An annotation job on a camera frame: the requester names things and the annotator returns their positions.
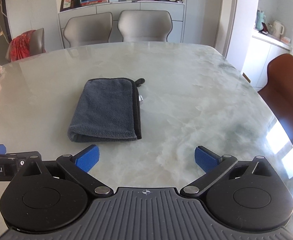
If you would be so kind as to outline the right beige dining chair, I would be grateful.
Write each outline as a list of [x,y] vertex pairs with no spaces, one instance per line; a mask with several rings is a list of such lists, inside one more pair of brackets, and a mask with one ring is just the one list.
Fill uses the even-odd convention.
[[124,42],[167,42],[172,28],[172,18],[165,10],[124,10],[118,19]]

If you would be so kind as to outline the teal bottle on counter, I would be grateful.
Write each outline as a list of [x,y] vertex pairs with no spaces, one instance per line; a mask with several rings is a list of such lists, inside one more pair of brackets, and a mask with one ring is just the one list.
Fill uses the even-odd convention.
[[261,10],[257,10],[257,16],[256,16],[256,24],[255,24],[255,28],[258,31],[261,31],[263,29],[263,23],[265,21],[265,14],[263,11]]

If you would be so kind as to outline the red patterned cloth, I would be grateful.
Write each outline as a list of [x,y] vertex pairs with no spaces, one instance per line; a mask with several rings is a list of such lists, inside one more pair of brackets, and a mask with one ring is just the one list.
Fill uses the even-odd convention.
[[9,50],[11,62],[30,56],[30,40],[34,32],[35,30],[26,31],[11,41]]

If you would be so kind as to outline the grey blue microfiber towel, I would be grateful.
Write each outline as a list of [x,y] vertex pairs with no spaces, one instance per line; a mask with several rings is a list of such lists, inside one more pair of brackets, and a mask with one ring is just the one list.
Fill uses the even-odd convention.
[[125,77],[90,79],[80,95],[67,135],[72,142],[135,141],[142,138],[138,87]]

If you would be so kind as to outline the left beige dining chair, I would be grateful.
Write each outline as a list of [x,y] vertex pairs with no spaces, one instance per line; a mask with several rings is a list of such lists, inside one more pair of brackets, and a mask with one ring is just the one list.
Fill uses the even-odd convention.
[[63,37],[70,48],[108,43],[112,27],[111,12],[72,17],[64,28]]

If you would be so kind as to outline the framed flower picture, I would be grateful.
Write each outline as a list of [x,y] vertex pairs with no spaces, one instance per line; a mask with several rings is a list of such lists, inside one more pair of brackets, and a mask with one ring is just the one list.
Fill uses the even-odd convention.
[[74,8],[74,0],[61,0],[60,12],[73,9]]

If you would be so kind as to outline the stack of books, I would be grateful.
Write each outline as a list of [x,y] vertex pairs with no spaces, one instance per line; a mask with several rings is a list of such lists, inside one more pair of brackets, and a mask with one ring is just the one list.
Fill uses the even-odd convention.
[[88,5],[92,5],[92,4],[99,4],[99,3],[108,3],[108,0],[87,0],[87,1],[83,1],[81,2],[81,6],[88,6]]

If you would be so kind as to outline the brown leather chair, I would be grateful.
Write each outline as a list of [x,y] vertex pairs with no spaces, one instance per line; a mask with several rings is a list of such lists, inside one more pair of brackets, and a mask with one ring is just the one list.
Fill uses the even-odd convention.
[[293,55],[282,54],[267,66],[267,83],[258,92],[293,143]]

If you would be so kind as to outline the white electric kettle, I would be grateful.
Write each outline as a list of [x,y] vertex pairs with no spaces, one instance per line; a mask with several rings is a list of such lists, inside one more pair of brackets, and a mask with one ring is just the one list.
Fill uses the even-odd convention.
[[274,21],[273,23],[269,24],[269,33],[275,38],[280,39],[284,34],[284,31],[285,27],[281,22]]

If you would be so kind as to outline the beige dining chair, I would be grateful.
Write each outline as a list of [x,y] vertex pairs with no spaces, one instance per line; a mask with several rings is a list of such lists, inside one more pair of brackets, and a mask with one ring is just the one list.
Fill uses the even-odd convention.
[[165,10],[124,10],[118,19],[124,42],[167,42],[172,28],[172,18]]
[[64,28],[63,37],[70,48],[108,43],[112,27],[111,12],[72,17]]

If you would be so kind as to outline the beige chair with cloth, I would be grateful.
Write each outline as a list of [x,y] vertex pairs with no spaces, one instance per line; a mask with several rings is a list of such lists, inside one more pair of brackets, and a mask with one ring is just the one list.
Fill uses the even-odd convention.
[[[8,47],[8,50],[6,52],[6,60],[8,62],[11,62],[10,60],[10,44]],[[38,54],[42,54],[45,53],[45,48],[44,48],[44,29],[40,28],[35,30],[35,32],[32,34],[31,36],[31,40],[30,40],[30,56],[35,56]]]

